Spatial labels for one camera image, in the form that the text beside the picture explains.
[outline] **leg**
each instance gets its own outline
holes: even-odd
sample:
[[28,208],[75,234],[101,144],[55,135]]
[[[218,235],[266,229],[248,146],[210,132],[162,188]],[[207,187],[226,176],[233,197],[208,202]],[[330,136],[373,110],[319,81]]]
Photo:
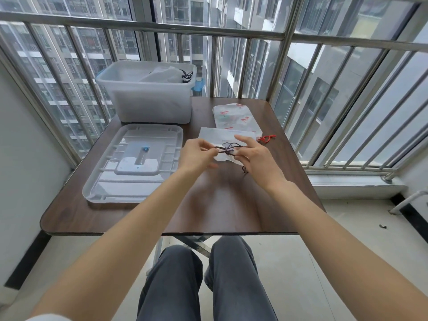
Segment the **leg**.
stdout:
[[138,302],[137,321],[201,320],[202,262],[189,248],[166,248],[150,271]]
[[242,237],[223,236],[214,243],[204,280],[214,293],[215,321],[277,320]]

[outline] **hand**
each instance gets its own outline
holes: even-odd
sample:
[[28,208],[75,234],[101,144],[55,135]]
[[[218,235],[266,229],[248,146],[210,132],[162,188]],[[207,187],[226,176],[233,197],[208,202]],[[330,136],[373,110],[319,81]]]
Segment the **hand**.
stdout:
[[206,140],[187,140],[180,151],[179,169],[195,172],[199,176],[207,167],[218,167],[216,163],[212,162],[217,154],[218,149]]
[[251,137],[235,135],[235,138],[247,144],[242,148],[234,148],[235,159],[242,162],[260,187],[268,191],[287,181],[267,147]]

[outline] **metal pipe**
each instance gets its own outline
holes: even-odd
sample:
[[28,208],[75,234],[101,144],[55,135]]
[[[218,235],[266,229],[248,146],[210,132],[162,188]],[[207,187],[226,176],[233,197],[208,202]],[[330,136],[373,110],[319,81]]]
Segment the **metal pipe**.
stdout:
[[107,41],[108,51],[110,52],[111,60],[113,62],[117,62],[117,56],[116,56],[116,52],[114,51],[114,45],[110,37],[110,32],[106,28],[103,28],[103,32],[104,32],[104,37]]
[[346,64],[348,63],[348,61],[349,61],[349,59],[350,59],[350,56],[351,56],[351,55],[352,55],[352,53],[354,52],[354,49],[355,49],[355,47],[354,47],[354,46],[351,46],[351,47],[349,48],[348,52],[346,53],[345,58],[344,58],[344,59],[342,60],[342,62],[340,63],[340,66],[339,66],[339,68],[337,69],[336,74],[335,74],[335,76],[334,76],[333,80],[331,81],[331,83],[330,83],[330,85],[329,85],[329,87],[328,87],[327,92],[325,93],[325,95],[324,95],[324,97],[323,97],[322,101],[320,102],[320,104],[319,104],[319,105],[317,106],[317,108],[315,109],[315,111],[314,111],[314,115],[312,116],[311,120],[309,121],[309,124],[307,125],[306,129],[303,131],[303,135],[302,135],[302,137],[300,138],[299,142],[297,143],[297,146],[296,146],[296,153],[299,151],[300,146],[301,146],[301,145],[302,145],[302,143],[303,143],[303,140],[304,140],[304,139],[305,139],[305,137],[308,135],[309,130],[310,130],[310,129],[311,129],[311,127],[312,127],[312,124],[315,122],[315,119],[317,119],[319,112],[321,111],[321,109],[322,109],[322,107],[323,107],[324,103],[327,101],[327,98],[328,98],[328,96],[329,96],[329,94],[330,94],[331,90],[333,89],[334,85],[336,84],[336,81],[339,79],[340,74],[342,74],[342,71],[343,71],[343,69],[345,68]]
[[321,153],[324,151],[327,144],[330,142],[330,140],[333,138],[333,135],[336,133],[336,131],[339,129],[340,125],[343,123],[345,117],[348,115],[349,111],[351,110],[352,106],[355,104],[356,100],[362,93],[362,91],[366,88],[368,82],[372,78],[372,76],[375,74],[376,70],[379,68],[380,64],[382,63],[383,59],[387,55],[389,51],[387,49],[383,49],[373,64],[370,66],[370,68],[367,70],[364,77],[361,79],[360,83],[352,93],[352,95],[349,97],[349,100],[346,102],[345,106],[339,113],[339,115],[336,117],[333,125],[328,130],[326,135],[324,136],[323,140],[318,145],[317,149],[311,156],[311,158],[308,161],[307,167],[313,166],[315,162],[318,160]]
[[404,60],[399,64],[397,69],[394,71],[393,75],[387,80],[385,85],[382,87],[382,89],[377,93],[376,97],[373,99],[373,101],[370,103],[370,105],[367,107],[367,109],[361,114],[361,117],[356,121],[356,123],[351,127],[350,131],[341,141],[340,145],[337,147],[337,149],[334,151],[332,156],[329,158],[329,160],[326,163],[326,166],[328,167],[331,162],[336,158],[336,156],[340,153],[340,151],[344,148],[346,143],[350,140],[352,135],[355,133],[355,131],[360,127],[361,123],[366,119],[366,117],[369,115],[369,113],[372,111],[372,109],[376,106],[376,104],[379,102],[379,100],[383,97],[385,92],[388,90],[388,88],[392,85],[392,83],[397,79],[397,77],[400,75],[401,71],[406,67],[406,65],[409,63],[410,59],[413,58],[415,55],[414,52],[409,53]]
[[24,96],[29,100],[29,104],[35,110],[41,121],[46,125],[51,134],[57,140],[61,149],[65,152],[68,161],[72,166],[76,167],[82,160],[77,151],[71,145],[70,141],[64,135],[63,131],[58,127],[54,117],[44,106],[44,99],[38,92],[35,92],[35,86],[28,79],[15,52],[10,48],[10,43],[6,41],[0,29],[0,62],[4,65],[6,71],[11,78],[16,82]]
[[413,114],[411,114],[408,119],[406,119],[406,121],[373,153],[371,157],[369,157],[366,163],[362,165],[362,168],[365,169],[379,155],[379,153],[382,152],[384,148],[387,147],[388,144],[391,143],[392,140],[396,138],[397,135],[399,135],[399,133],[401,133],[402,130],[405,129],[412,122],[412,120],[414,120],[415,117],[426,108],[427,105],[428,99],[425,100],[425,102],[420,105],[419,108]]
[[293,97],[292,103],[290,104],[290,110],[288,111],[288,114],[286,116],[286,120],[284,121],[284,132],[287,129],[288,124],[290,123],[291,118],[294,115],[294,112],[297,108],[297,104],[299,103],[300,96],[302,96],[303,89],[305,88],[306,82],[308,78],[311,76],[312,68],[315,65],[315,62],[317,61],[318,55],[321,51],[322,44],[318,44],[315,48],[315,52],[312,55],[311,62],[309,62],[309,66],[305,72],[305,75],[303,76],[302,81],[300,82],[299,86],[297,87],[296,95]]
[[79,113],[77,112],[76,108],[74,107],[74,104],[73,104],[72,100],[70,99],[70,96],[68,95],[66,88],[64,87],[64,84],[62,83],[61,78],[60,78],[58,72],[56,71],[56,68],[54,67],[54,65],[51,62],[51,58],[46,53],[46,50],[43,47],[43,45],[40,43],[40,41],[37,37],[37,33],[34,31],[33,26],[27,22],[24,22],[24,24],[25,24],[29,34],[33,38],[37,48],[39,49],[40,54],[43,57],[43,60],[45,61],[47,67],[51,71],[51,74],[52,74],[53,78],[55,79],[56,83],[58,84],[58,87],[60,88],[61,92],[64,94],[64,97],[67,101],[68,106],[72,110],[73,115],[76,117],[76,120],[78,121],[79,125],[82,127],[86,138],[88,139],[88,141],[91,145],[94,145],[94,140],[91,137],[91,133],[89,132],[88,127],[86,127],[86,125],[83,123],[82,118],[80,117]]
[[183,34],[177,34],[177,51],[179,53],[179,63],[184,63],[183,57]]
[[245,45],[243,48],[242,62],[241,62],[241,71],[239,73],[239,82],[238,82],[238,99],[242,98],[243,90],[243,81],[245,79],[245,74],[247,74],[247,66],[250,58],[249,46],[251,44],[251,39],[245,40]]
[[98,93],[97,93],[97,90],[95,87],[95,83],[91,77],[91,74],[89,73],[88,65],[85,62],[85,60],[83,59],[83,54],[80,51],[79,44],[78,44],[78,41],[76,39],[76,36],[74,35],[73,30],[70,26],[65,26],[65,29],[67,31],[68,38],[70,39],[70,42],[72,43],[74,51],[76,52],[76,56],[78,57],[78,60],[82,64],[83,72],[85,74],[86,80],[89,83],[89,86],[91,87],[92,93],[94,94],[95,101],[97,102],[97,105],[101,111],[101,117],[104,119],[104,124],[105,124],[105,126],[107,126],[107,124],[110,122],[107,118],[108,115],[105,112],[104,107],[102,106],[101,100],[98,96]]
[[391,155],[380,167],[379,169],[385,168],[394,158],[396,158],[402,151],[404,151],[409,145],[416,141],[418,144],[421,140],[428,136],[428,123],[426,123],[420,130],[416,132],[410,139],[405,142],[393,155]]
[[274,96],[276,85],[278,84],[278,80],[280,78],[281,69],[284,64],[285,58],[287,57],[288,50],[290,49],[290,44],[292,42],[294,31],[296,30],[297,21],[299,20],[302,5],[303,0],[293,0],[290,15],[288,16],[286,24],[286,30],[283,35],[284,39],[281,41],[280,48],[278,49],[278,56],[274,64],[274,72],[272,73],[272,79],[270,80],[270,85],[267,89],[267,102],[270,102],[271,98]]
[[211,45],[211,67],[210,67],[210,97],[214,98],[214,87],[217,75],[217,47],[218,47],[218,36],[212,37]]
[[356,158],[356,156],[366,147],[366,145],[373,139],[379,130],[388,122],[388,120],[395,114],[397,110],[406,102],[406,100],[414,93],[416,88],[425,80],[428,76],[428,69],[419,77],[416,83],[406,92],[406,94],[400,99],[400,101],[394,106],[394,108],[388,113],[388,115],[381,121],[380,124],[376,126],[374,131],[367,137],[367,139],[360,145],[360,147],[355,151],[355,153],[350,157],[350,159],[343,166],[346,169],[347,166]]
[[[83,18],[74,16],[57,16],[51,14],[29,14],[21,12],[0,11],[2,21],[30,22],[46,25],[77,26],[100,29],[133,30],[141,32],[182,33],[189,35],[222,36],[235,38],[253,38],[273,41],[283,41],[285,36],[281,32],[258,31],[237,28],[220,28],[205,26],[176,25],[170,23],[149,23],[136,21],[123,21],[98,18]],[[355,46],[366,48],[383,48],[428,53],[428,44],[411,43],[403,41],[384,41],[379,39],[337,37],[323,35],[304,35],[294,33],[292,43],[315,43],[332,46]]]
[[389,212],[391,214],[398,214],[400,212],[400,209],[402,209],[404,206],[406,206],[407,204],[410,204],[413,200],[415,200],[416,198],[419,198],[421,196],[425,196],[428,195],[428,188],[425,190],[420,190],[417,191],[416,193],[414,193],[413,195],[407,197],[406,199],[404,199],[400,204],[398,204],[397,206],[395,206],[394,208],[390,209]]

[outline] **finger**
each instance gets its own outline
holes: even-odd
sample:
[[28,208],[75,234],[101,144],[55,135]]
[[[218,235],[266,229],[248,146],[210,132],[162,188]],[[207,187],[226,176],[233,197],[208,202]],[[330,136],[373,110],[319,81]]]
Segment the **finger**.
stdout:
[[249,159],[243,155],[235,156],[235,160],[240,161],[243,166],[251,173],[251,164],[249,163]]
[[217,148],[211,148],[211,149],[206,151],[206,155],[211,156],[211,157],[217,156],[217,154],[218,154]]
[[251,158],[253,156],[253,148],[233,148],[233,154],[234,155],[245,155],[246,157]]
[[206,141],[204,139],[197,139],[197,140],[198,140],[199,146],[201,148],[206,148],[206,149],[209,150],[209,149],[211,149],[211,148],[214,147],[214,144],[211,144],[210,142],[208,142],[208,141]]
[[246,143],[249,147],[251,148],[255,148],[256,146],[260,145],[259,143],[257,143],[257,141],[251,137],[248,136],[242,136],[242,135],[234,135],[234,137],[241,142]]

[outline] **plastic bag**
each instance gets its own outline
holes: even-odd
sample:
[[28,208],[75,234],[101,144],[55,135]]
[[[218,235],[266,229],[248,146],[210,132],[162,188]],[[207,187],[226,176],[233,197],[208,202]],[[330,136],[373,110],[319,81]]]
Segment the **plastic bag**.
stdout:
[[247,106],[239,103],[215,106],[213,113],[217,128],[254,132],[256,138],[263,134]]
[[183,83],[183,71],[173,66],[168,68],[159,66],[144,76],[140,82]]
[[[255,139],[255,133],[249,132],[245,130],[226,130],[226,129],[218,129],[218,128],[208,128],[201,127],[199,132],[199,138],[204,139],[215,146],[223,146],[223,143],[238,143],[239,145],[245,146],[244,142],[238,141],[234,135],[239,134],[243,136],[249,136]],[[243,164],[240,161],[237,161],[233,158],[233,155],[227,155],[226,153],[219,153],[214,157],[217,161],[232,161],[233,163],[239,164],[242,166]]]

